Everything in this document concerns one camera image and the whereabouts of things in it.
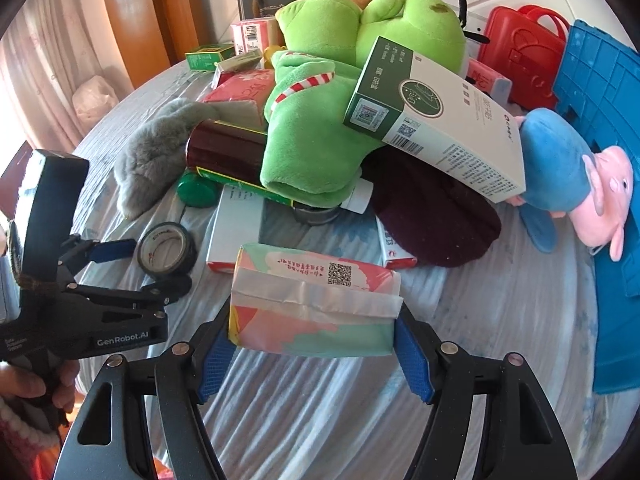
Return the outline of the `person left hand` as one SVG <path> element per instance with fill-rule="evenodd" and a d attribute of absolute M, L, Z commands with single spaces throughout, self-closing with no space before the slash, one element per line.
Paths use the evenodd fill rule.
<path fill-rule="evenodd" d="M 75 379 L 78 373 L 78 361 L 65 361 L 58 368 L 60 385 L 52 394 L 52 402 L 56 408 L 60 408 L 65 413 L 73 411 L 75 405 Z M 18 396 L 19 398 L 33 399 L 43 396 L 46 392 L 46 384 L 36 374 L 7 362 L 1 363 L 0 394 L 2 398 L 12 399 Z"/>

